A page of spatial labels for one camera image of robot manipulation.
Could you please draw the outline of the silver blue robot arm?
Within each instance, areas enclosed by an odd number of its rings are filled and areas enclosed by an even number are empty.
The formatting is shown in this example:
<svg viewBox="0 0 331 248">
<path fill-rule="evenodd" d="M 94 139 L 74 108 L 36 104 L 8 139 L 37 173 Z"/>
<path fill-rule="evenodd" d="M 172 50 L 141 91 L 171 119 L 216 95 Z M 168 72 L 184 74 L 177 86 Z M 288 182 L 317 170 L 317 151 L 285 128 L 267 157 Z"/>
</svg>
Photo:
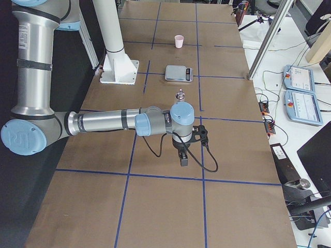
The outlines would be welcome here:
<svg viewBox="0 0 331 248">
<path fill-rule="evenodd" d="M 107 112 L 55 112 L 50 107 L 53 38 L 56 29 L 78 30 L 78 1 L 13 1 L 19 22 L 18 101 L 11 120 L 1 129 L 3 144 L 28 156 L 79 133 L 135 130 L 141 137 L 172 136 L 182 166 L 188 164 L 189 145 L 201 137 L 194 109 L 182 93 L 169 110 L 155 106 Z"/>
</svg>

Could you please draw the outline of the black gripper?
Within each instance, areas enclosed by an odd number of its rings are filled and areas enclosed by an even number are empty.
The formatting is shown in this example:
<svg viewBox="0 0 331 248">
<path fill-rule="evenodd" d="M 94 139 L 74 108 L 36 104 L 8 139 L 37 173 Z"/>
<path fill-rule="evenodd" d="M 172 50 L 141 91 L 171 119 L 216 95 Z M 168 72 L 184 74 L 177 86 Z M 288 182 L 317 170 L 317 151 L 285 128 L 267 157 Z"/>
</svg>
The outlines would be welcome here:
<svg viewBox="0 0 331 248">
<path fill-rule="evenodd" d="M 193 134 L 189 134 L 187 136 L 178 136 L 175 134 L 172 134 L 172 143 L 173 146 L 178 149 L 178 156 L 180 160 L 181 166 L 187 166 L 188 165 L 188 156 L 187 151 L 184 149 L 185 147 L 189 147 L 190 144 L 197 142 L 196 137 Z"/>
</svg>

